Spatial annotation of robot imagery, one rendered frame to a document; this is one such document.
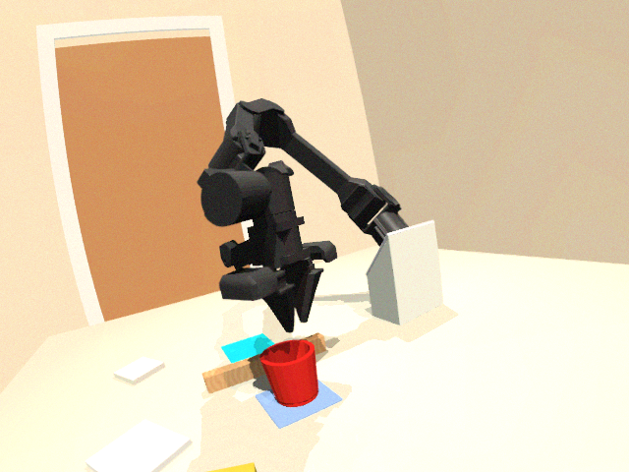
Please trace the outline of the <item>red cup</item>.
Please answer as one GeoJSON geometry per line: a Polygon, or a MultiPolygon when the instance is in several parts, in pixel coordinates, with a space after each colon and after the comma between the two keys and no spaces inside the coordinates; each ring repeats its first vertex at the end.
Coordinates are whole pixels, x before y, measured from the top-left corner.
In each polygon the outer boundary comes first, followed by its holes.
{"type": "Polygon", "coordinates": [[[259,359],[280,405],[310,403],[318,395],[315,347],[306,340],[288,340],[265,348],[259,359]]]}

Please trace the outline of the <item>white square pad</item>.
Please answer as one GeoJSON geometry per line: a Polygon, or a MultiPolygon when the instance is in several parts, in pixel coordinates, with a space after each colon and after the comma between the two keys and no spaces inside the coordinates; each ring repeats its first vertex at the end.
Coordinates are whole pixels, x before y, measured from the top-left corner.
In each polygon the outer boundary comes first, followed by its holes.
{"type": "Polygon", "coordinates": [[[160,472],[191,440],[144,421],[85,461],[94,472],[160,472]]]}

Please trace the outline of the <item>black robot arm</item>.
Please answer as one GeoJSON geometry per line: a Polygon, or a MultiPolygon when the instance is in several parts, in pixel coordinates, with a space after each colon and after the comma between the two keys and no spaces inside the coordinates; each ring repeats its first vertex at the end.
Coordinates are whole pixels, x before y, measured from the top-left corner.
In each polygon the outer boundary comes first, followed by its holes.
{"type": "MultiPolygon", "coordinates": [[[[397,213],[402,207],[387,191],[366,179],[350,177],[301,137],[275,102],[264,98],[239,101],[225,124],[223,141],[197,181],[202,187],[204,217],[214,225],[228,226],[295,209],[291,167],[279,160],[255,171],[268,147],[283,149],[333,190],[342,210],[378,247],[387,233],[409,227],[397,213]]],[[[227,267],[260,266],[256,234],[240,244],[226,242],[219,250],[227,267]]]]}

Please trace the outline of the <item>brown wooden bar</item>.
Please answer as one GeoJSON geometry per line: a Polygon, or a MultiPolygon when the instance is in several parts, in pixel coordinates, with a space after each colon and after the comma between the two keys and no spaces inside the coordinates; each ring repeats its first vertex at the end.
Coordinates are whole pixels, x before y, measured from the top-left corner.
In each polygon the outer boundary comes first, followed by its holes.
{"type": "MultiPolygon", "coordinates": [[[[306,340],[313,344],[315,355],[326,351],[325,338],[319,332],[303,337],[301,340],[306,340]]],[[[260,353],[245,360],[203,372],[202,376],[208,393],[214,393],[215,391],[217,392],[218,390],[265,375],[259,356],[260,353]]]]}

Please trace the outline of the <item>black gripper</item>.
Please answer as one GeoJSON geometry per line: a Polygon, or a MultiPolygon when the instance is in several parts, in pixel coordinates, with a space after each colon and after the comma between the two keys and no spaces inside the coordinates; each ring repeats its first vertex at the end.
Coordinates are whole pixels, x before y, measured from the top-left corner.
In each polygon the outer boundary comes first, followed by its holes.
{"type": "Polygon", "coordinates": [[[330,263],[336,259],[336,246],[330,241],[302,244],[299,225],[304,217],[296,210],[253,219],[248,234],[256,234],[260,266],[241,267],[219,280],[222,299],[263,300],[288,333],[295,330],[295,311],[305,324],[311,312],[315,291],[324,268],[314,260],[330,263]],[[279,270],[277,270],[280,268],[279,270]]]}

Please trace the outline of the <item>yellow rectangular block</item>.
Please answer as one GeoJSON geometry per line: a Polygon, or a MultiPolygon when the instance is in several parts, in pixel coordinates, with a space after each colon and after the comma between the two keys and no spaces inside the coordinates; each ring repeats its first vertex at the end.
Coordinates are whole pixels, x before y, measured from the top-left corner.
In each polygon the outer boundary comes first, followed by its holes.
{"type": "Polygon", "coordinates": [[[228,468],[223,468],[223,469],[219,469],[219,470],[212,470],[212,471],[208,471],[208,472],[257,472],[255,464],[254,463],[249,463],[249,464],[244,464],[244,465],[239,465],[239,466],[235,466],[235,467],[228,467],[228,468]]]}

